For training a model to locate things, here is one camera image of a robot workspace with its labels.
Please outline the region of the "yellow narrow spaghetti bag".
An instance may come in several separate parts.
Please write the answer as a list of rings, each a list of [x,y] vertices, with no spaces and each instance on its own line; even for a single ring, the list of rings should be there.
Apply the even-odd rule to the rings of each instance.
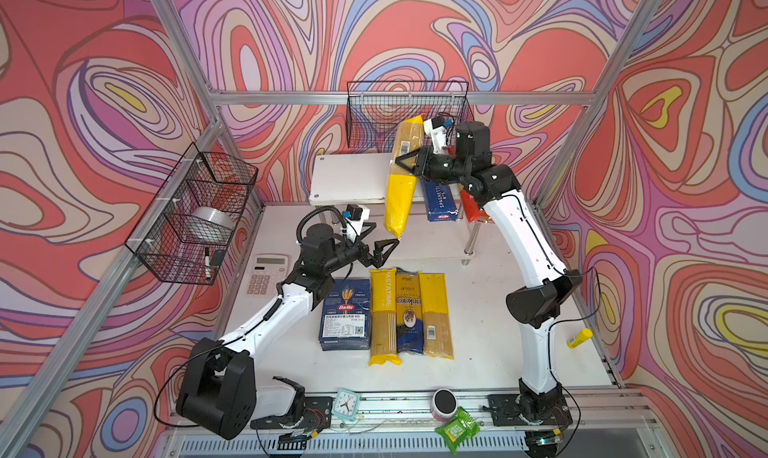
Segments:
[[[398,239],[402,238],[408,222],[418,178],[396,174],[394,160],[420,148],[423,132],[423,118],[416,115],[400,122],[395,134],[385,196],[385,228]],[[413,165],[415,160],[406,164]]]

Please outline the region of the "yellow Pastatime spaghetti bag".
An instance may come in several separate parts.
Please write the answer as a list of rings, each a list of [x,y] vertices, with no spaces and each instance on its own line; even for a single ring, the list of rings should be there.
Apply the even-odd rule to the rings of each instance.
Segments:
[[[396,270],[372,270],[370,366],[385,363],[401,365],[396,327]]]

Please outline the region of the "blue Barilla spaghetti box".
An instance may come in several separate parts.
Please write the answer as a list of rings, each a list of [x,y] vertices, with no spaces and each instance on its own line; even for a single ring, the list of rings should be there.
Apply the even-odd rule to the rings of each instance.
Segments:
[[[458,209],[449,185],[424,181],[422,182],[422,193],[429,222],[457,220]]]

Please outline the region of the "blue yellow Ankara spaghetti bag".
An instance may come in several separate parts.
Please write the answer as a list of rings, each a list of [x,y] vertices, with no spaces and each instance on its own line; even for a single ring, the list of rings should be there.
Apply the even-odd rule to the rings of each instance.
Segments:
[[[424,352],[424,323],[419,275],[396,270],[396,343],[398,353]]]

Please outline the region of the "blue Barilla pasta box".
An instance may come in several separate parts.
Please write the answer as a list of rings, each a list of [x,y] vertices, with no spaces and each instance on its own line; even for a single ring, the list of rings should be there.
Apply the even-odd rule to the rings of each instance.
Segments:
[[[320,347],[323,351],[368,350],[371,325],[370,280],[335,283],[322,302]]]

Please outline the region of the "red spaghetti bag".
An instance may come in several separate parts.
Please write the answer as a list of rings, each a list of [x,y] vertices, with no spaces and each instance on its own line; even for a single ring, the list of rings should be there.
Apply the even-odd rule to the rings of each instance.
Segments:
[[[465,189],[460,190],[460,198],[464,214],[470,223],[476,221],[487,223],[490,220],[488,214],[480,208],[475,199]]]

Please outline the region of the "yellow clear spaghetti bag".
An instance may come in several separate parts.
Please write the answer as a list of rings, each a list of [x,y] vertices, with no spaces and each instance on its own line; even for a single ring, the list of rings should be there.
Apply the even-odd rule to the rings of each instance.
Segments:
[[[454,359],[445,276],[419,273],[424,324],[424,350],[427,356]]]

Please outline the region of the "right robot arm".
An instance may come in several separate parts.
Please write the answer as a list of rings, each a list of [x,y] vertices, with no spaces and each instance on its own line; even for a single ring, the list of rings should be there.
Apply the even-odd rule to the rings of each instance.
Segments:
[[[440,153],[432,144],[396,144],[393,164],[425,181],[458,183],[500,229],[523,276],[524,286],[506,296],[506,306],[520,325],[523,372],[517,410],[529,424],[541,424],[564,400],[555,375],[551,332],[561,305],[582,283],[582,274],[560,260],[533,216],[512,169],[493,162],[490,129],[479,121],[454,128],[455,151]]]

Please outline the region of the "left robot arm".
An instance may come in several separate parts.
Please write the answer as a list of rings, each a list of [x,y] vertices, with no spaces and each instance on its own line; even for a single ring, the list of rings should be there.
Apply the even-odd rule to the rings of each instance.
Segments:
[[[256,382],[263,355],[298,321],[309,315],[331,291],[333,272],[346,265],[382,267],[398,246],[396,238],[366,243],[374,229],[342,223],[300,223],[300,254],[268,304],[218,340],[203,338],[191,349],[175,409],[178,415],[221,438],[231,440],[256,420],[300,423],[306,413],[305,389],[275,376]]]

